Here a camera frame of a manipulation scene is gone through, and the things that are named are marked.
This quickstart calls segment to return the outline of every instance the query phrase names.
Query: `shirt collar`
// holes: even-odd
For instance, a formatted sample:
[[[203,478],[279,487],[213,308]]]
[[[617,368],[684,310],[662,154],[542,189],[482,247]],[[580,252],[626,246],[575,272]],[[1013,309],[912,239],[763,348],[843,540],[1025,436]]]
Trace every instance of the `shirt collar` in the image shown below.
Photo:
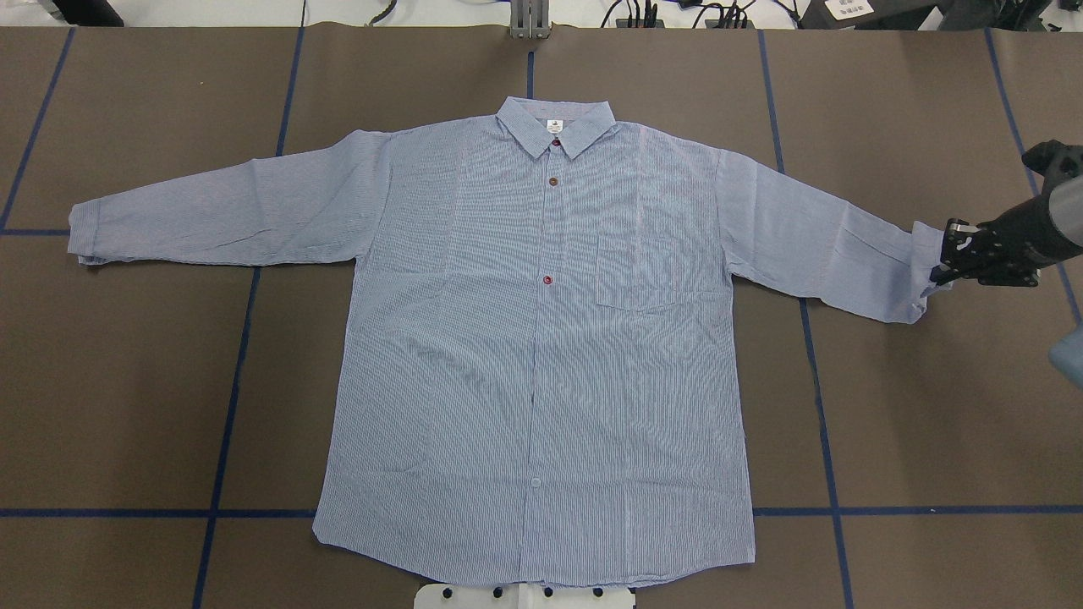
[[[549,147],[554,135],[538,119],[560,118],[572,122],[556,138],[569,158],[575,158],[616,125],[609,102],[580,104],[575,102],[542,102],[508,98],[496,113],[519,145],[535,159]]]

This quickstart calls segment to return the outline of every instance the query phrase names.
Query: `shirt sleeve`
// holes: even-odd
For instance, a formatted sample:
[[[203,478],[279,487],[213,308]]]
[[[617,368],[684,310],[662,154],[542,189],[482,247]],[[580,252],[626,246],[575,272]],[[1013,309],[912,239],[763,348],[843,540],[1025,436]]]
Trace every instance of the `shirt sleeve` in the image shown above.
[[[914,323],[939,288],[941,231],[912,233],[736,153],[721,151],[715,194],[727,270],[882,322]]]
[[[68,252],[82,264],[335,262],[364,254],[387,200],[389,133],[258,158],[80,203]]]

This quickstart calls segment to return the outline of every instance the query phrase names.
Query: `white floor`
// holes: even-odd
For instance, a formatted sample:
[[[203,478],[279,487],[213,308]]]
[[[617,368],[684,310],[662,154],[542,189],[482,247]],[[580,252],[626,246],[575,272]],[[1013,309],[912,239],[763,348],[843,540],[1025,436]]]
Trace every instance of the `white floor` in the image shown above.
[[[781,0],[792,4],[793,0]],[[0,0],[0,25],[64,25],[50,16],[43,7],[49,0]],[[129,26],[290,26],[301,22],[304,0],[110,0],[114,9]],[[383,10],[388,0],[308,0],[304,23],[338,22],[364,25]],[[553,23],[577,27],[598,27],[611,0],[551,0],[550,20]],[[809,0],[798,0],[804,14]],[[491,0],[399,0],[391,15],[380,26],[465,26],[480,24],[508,25],[510,8],[507,2]],[[676,2],[664,1],[658,8],[658,18],[666,27],[691,27],[699,9],[687,11]],[[792,29],[793,22],[772,0],[756,0],[747,9],[758,28]],[[616,17],[627,16],[627,9],[618,7]],[[714,17],[708,11],[705,17]],[[1057,8],[1054,0],[1042,14],[1046,24],[1062,27],[1065,31],[1083,31],[1083,13],[1070,13]],[[931,17],[925,28],[935,28],[938,20]]]

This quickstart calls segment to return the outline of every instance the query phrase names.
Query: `metal bracket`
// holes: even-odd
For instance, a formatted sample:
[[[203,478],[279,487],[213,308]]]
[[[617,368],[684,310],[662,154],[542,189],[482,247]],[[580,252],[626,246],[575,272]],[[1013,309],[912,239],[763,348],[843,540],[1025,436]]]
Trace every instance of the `metal bracket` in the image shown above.
[[[512,38],[549,38],[549,0],[511,0]]]

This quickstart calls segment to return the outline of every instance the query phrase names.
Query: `blue striped shirt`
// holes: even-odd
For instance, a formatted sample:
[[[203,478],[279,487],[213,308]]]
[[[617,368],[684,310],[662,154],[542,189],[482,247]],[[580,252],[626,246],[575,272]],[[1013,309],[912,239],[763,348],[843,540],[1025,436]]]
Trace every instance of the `blue striped shirt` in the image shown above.
[[[606,103],[513,98],[70,223],[84,264],[355,259],[313,528],[462,585],[753,561],[731,275],[912,323],[941,238]]]

